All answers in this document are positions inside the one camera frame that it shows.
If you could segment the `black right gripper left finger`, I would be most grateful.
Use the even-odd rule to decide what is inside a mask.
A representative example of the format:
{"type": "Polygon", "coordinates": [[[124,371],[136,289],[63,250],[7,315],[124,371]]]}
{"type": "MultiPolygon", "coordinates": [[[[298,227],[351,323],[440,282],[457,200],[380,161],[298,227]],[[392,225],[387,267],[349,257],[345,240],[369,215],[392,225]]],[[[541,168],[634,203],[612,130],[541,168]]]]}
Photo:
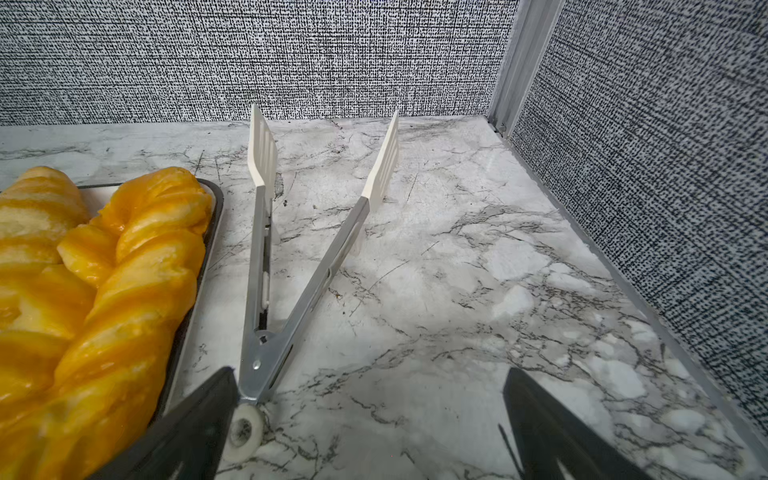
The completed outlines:
{"type": "Polygon", "coordinates": [[[240,400],[222,367],[92,479],[213,479],[240,400]]]}

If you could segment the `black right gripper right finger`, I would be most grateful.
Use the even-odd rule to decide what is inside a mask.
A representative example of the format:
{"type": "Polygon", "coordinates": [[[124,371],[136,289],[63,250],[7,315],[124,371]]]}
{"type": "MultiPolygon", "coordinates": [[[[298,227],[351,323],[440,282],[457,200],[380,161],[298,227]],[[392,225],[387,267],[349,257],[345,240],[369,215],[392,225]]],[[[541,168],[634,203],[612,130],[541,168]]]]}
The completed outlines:
{"type": "Polygon", "coordinates": [[[643,470],[609,445],[519,368],[509,370],[503,398],[522,479],[647,479],[643,470]]]}

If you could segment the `long twisted yellow bread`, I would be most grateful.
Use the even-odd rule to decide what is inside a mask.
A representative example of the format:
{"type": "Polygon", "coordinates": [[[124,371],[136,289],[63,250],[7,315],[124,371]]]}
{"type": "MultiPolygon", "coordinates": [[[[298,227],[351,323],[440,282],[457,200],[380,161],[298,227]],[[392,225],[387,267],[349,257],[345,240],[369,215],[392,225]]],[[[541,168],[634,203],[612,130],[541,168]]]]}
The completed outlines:
{"type": "Polygon", "coordinates": [[[175,332],[195,303],[213,199],[186,169],[124,183],[57,246],[95,291],[54,383],[1,418],[5,479],[83,479],[146,430],[175,332]]]}

